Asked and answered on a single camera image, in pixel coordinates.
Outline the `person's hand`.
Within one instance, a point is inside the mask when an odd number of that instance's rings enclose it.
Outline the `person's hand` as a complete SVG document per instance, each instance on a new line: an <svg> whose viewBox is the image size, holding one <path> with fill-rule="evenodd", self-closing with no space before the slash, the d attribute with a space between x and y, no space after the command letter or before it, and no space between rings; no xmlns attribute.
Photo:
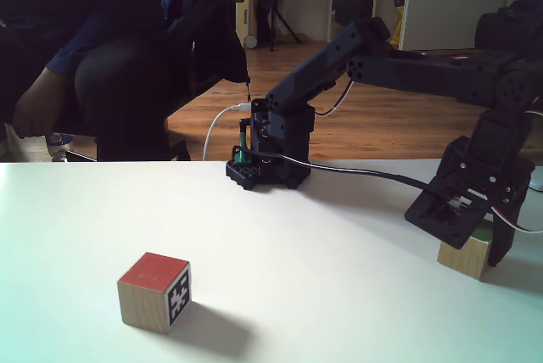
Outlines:
<svg viewBox="0 0 543 363"><path fill-rule="evenodd" d="M64 105L65 84L54 78L37 79L16 104L12 127L20 138L51 134Z"/></svg>

